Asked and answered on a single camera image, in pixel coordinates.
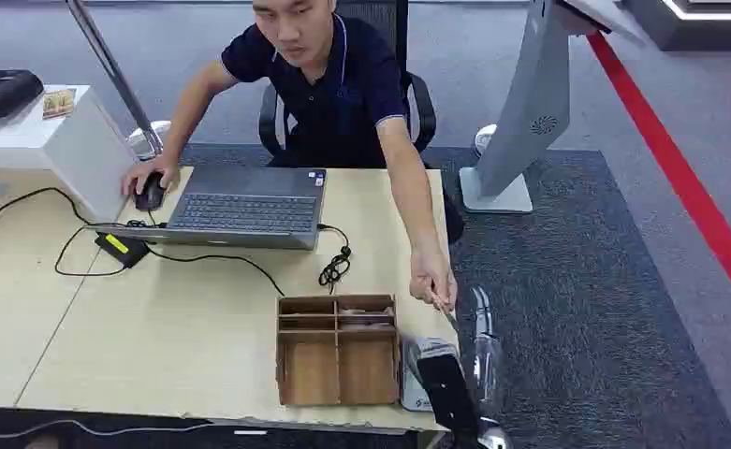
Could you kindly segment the person's right hand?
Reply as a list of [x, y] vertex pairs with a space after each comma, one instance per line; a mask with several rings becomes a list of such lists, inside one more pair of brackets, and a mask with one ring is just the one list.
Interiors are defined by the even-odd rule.
[[157, 157], [139, 162], [131, 166], [125, 173], [122, 181], [122, 192], [124, 196], [132, 193], [141, 194], [145, 188], [147, 178], [152, 173], [162, 175], [159, 185], [168, 189], [172, 179], [179, 172], [179, 157], [163, 153]]

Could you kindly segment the person's left hand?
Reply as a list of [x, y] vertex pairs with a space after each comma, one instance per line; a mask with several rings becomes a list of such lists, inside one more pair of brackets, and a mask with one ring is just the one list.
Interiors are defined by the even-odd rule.
[[411, 296], [437, 310], [453, 312], [458, 298], [458, 283], [440, 247], [414, 246], [410, 265]]

